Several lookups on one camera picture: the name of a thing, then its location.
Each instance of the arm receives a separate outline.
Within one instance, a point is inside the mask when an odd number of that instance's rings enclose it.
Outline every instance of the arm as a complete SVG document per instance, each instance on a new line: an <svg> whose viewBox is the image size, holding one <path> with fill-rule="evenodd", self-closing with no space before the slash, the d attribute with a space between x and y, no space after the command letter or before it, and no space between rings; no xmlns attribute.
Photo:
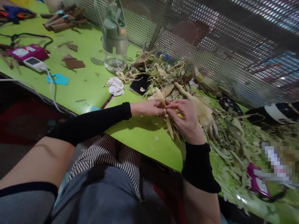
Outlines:
<svg viewBox="0 0 299 224"><path fill-rule="evenodd" d="M188 223L220 223L217 193L221 188L213 177L210 146L205 142L193 104L188 100L175 100L167 104L166 112L186 137L187 153L182 176ZM183 118L173 109L178 109Z"/></svg>
<svg viewBox="0 0 299 224"><path fill-rule="evenodd" d="M59 188L78 143L104 132L122 120L130 119L131 116L164 114L163 109L157 108L158 106L159 102L155 100L137 104L123 103L71 118L46 134L0 180L0 189L29 182L48 182Z"/></svg>

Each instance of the pink power bank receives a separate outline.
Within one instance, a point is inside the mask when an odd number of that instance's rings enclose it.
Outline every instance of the pink power bank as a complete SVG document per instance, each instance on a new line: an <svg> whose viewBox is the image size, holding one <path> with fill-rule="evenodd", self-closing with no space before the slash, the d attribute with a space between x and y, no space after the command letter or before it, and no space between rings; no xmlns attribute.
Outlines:
<svg viewBox="0 0 299 224"><path fill-rule="evenodd" d="M20 47L8 52L11 56L16 58L18 61L22 62L27 58L35 57L36 59L42 61L49 56L46 51L37 44L31 44L28 46Z"/></svg>

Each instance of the red fabric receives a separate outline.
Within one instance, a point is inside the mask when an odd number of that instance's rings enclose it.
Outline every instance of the red fabric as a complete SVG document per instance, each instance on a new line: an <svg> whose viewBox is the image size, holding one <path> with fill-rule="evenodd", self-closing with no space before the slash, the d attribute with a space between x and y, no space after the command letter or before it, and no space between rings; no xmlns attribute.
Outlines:
<svg viewBox="0 0 299 224"><path fill-rule="evenodd" d="M50 119L57 120L62 117L59 113L33 99L17 102L0 114L0 143L16 145L31 145L35 143L32 139L24 138L21 135L14 135L7 131L12 121L25 115L34 116L38 120L45 120L45 123Z"/></svg>

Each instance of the left hand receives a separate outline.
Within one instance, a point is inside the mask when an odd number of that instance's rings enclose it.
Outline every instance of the left hand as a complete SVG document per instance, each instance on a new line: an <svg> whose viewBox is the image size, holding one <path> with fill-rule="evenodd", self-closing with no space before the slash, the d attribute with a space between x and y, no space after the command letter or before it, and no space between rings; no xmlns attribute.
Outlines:
<svg viewBox="0 0 299 224"><path fill-rule="evenodd" d="M155 116L155 115L164 115L165 112L161 106L159 100L147 100L140 103L131 103L131 114L132 116Z"/></svg>

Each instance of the black and white object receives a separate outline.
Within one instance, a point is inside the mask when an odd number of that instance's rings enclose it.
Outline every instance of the black and white object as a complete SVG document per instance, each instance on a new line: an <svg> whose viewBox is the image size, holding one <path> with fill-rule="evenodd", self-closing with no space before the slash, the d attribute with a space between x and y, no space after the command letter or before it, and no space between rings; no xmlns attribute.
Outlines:
<svg viewBox="0 0 299 224"><path fill-rule="evenodd" d="M299 102L266 105L248 110L246 114L254 114L248 120L258 126L293 124L299 121Z"/></svg>
<svg viewBox="0 0 299 224"><path fill-rule="evenodd" d="M35 57L27 58L23 61L23 63L38 72L46 71L48 69L46 63L36 59Z"/></svg>

